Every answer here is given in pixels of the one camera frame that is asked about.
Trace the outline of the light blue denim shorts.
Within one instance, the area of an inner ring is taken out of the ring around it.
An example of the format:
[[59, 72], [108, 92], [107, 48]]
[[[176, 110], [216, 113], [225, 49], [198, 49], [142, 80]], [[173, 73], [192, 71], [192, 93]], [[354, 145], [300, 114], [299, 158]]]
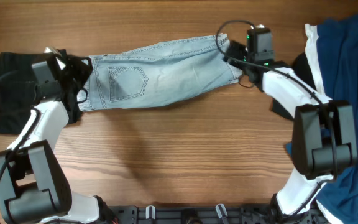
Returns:
[[79, 109], [160, 107], [237, 83], [242, 71], [221, 53], [229, 45], [220, 34], [92, 55], [93, 72], [77, 95]]

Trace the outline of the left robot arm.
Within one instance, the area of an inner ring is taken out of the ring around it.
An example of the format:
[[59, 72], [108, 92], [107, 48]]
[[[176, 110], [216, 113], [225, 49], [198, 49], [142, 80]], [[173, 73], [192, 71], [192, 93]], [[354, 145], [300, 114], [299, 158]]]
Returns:
[[93, 71], [91, 59], [48, 53], [31, 68], [37, 84], [30, 118], [0, 152], [0, 223], [119, 223], [101, 197], [71, 191], [53, 152]]

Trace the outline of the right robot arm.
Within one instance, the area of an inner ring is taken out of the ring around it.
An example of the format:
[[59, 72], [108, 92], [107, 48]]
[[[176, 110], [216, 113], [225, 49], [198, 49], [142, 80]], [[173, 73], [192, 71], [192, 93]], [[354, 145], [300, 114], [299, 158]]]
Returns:
[[309, 215], [325, 185], [357, 162], [352, 107], [345, 100], [318, 93], [283, 61], [276, 62], [272, 33], [266, 27], [251, 26], [247, 44], [234, 42], [223, 54], [293, 118], [290, 156], [295, 168], [284, 188], [272, 197], [267, 215], [272, 223], [300, 221]]

